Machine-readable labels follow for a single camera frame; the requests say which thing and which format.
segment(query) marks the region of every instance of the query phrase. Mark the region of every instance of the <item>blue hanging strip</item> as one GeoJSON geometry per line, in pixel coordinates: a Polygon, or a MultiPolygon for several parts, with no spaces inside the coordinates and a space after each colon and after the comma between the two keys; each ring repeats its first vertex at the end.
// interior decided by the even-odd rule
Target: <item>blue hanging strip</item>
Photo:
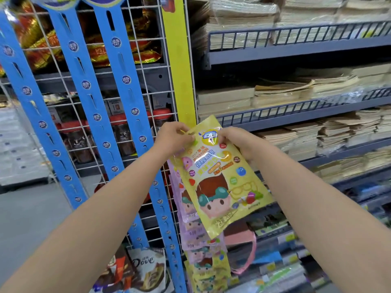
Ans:
{"type": "MultiPolygon", "coordinates": [[[[77,17],[77,4],[77,1],[68,1],[45,3],[41,4],[41,6],[45,7],[49,12],[100,159],[109,180],[111,180],[122,172],[125,167],[77,17]]],[[[131,239],[135,247],[149,246],[138,214],[130,228],[129,234],[133,235],[131,239]]]]}
{"type": "MultiPolygon", "coordinates": [[[[153,146],[154,142],[120,7],[123,0],[85,1],[94,8],[134,145],[138,156],[141,156],[153,146]]],[[[149,195],[167,251],[175,291],[186,293],[178,238],[161,172],[156,175],[149,189],[149,195]]]]}
{"type": "Polygon", "coordinates": [[[87,200],[65,145],[43,100],[15,32],[3,10],[0,11],[0,63],[46,152],[69,199],[76,209],[87,200]]]}

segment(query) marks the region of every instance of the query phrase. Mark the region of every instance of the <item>red lid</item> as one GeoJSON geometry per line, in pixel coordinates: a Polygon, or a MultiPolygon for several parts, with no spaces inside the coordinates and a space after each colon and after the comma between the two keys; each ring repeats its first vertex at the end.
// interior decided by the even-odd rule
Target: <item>red lid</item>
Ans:
{"type": "Polygon", "coordinates": [[[125,113],[112,115],[109,118],[110,118],[110,122],[124,120],[124,121],[121,121],[121,122],[112,123],[111,125],[120,125],[120,124],[125,124],[126,123],[126,115],[125,115],[125,113]]]}
{"type": "MultiPolygon", "coordinates": [[[[85,120],[81,121],[82,125],[86,125],[85,120]]],[[[80,122],[78,120],[72,120],[72,121],[67,121],[61,124],[62,128],[69,128],[67,130],[63,130],[63,133],[68,133],[68,132],[76,132],[77,130],[81,130],[80,127],[80,122]]]]}
{"type": "Polygon", "coordinates": [[[170,114],[170,113],[172,112],[169,108],[159,108],[153,111],[154,118],[158,120],[169,119],[172,115],[164,115],[164,114],[170,114]]]}

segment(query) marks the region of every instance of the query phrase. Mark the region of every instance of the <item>hand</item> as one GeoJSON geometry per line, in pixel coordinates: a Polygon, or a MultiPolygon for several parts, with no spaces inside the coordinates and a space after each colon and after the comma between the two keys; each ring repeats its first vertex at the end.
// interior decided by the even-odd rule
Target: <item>hand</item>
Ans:
{"type": "Polygon", "coordinates": [[[219,143],[224,143],[227,139],[239,148],[243,157],[247,160],[253,158],[253,148],[259,139],[252,133],[238,127],[227,127],[219,130],[219,143]]]}
{"type": "Polygon", "coordinates": [[[168,159],[194,141],[194,136],[183,133],[188,130],[188,126],[182,122],[166,122],[158,131],[154,147],[158,148],[168,159]]]}

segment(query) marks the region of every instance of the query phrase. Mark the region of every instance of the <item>jar with red lid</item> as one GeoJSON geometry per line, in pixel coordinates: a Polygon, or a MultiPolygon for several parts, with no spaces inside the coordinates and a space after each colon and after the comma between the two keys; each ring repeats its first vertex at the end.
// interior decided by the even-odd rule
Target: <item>jar with red lid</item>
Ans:
{"type": "MultiPolygon", "coordinates": [[[[130,133],[129,125],[127,124],[124,113],[110,116],[110,122],[114,122],[111,124],[111,127],[113,128],[115,140],[117,142],[132,140],[132,135],[130,133]]],[[[133,142],[119,143],[118,149],[120,150],[121,156],[127,156],[136,153],[133,142]]]]}
{"type": "Polygon", "coordinates": [[[61,125],[62,128],[65,128],[62,132],[66,135],[69,146],[71,150],[79,149],[73,151],[73,154],[76,160],[80,163],[92,162],[93,155],[92,151],[88,148],[88,143],[86,136],[80,127],[80,123],[77,120],[64,122],[61,125]]]}
{"type": "Polygon", "coordinates": [[[99,157],[99,151],[98,151],[98,148],[96,147],[94,138],[92,137],[92,133],[91,133],[91,129],[90,129],[90,126],[88,124],[88,121],[85,120],[84,123],[85,123],[84,125],[87,126],[85,129],[86,129],[86,134],[87,134],[88,141],[90,142],[90,145],[92,147],[94,147],[94,148],[92,148],[92,150],[95,153],[95,156],[99,157]]]}
{"type": "Polygon", "coordinates": [[[159,129],[163,126],[164,123],[172,121],[173,117],[171,113],[172,112],[169,108],[159,108],[152,111],[153,119],[155,121],[156,126],[156,132],[154,132],[155,135],[158,133],[159,129]]]}

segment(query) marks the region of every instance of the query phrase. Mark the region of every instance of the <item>forearm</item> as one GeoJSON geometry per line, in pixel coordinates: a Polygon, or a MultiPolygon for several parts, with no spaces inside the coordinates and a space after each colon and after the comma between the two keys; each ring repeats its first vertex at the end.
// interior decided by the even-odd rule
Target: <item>forearm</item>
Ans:
{"type": "Polygon", "coordinates": [[[139,211],[166,157],[153,147],[54,230],[0,292],[88,292],[139,211]]]}
{"type": "Polygon", "coordinates": [[[344,293],[388,292],[391,233],[372,215],[278,148],[253,156],[300,239],[344,293]]]}

